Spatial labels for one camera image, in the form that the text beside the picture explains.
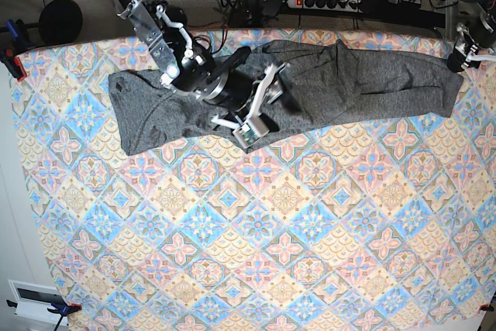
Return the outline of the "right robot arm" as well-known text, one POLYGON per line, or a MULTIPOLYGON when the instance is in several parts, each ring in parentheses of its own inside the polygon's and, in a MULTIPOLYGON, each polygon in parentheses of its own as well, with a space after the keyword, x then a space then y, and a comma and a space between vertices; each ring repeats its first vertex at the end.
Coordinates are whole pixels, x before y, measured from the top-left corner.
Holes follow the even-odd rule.
POLYGON ((222 110, 208 121, 209 128, 226 128, 245 150, 279 125, 263 113, 264 105, 280 102, 291 114, 301 107, 282 81, 283 64, 270 64, 258 79, 239 71, 251 49, 240 47, 217 62, 186 27, 186 18, 164 0, 113 0, 119 17, 133 24, 136 36, 146 44, 162 73, 160 83, 176 95, 193 98, 222 110))

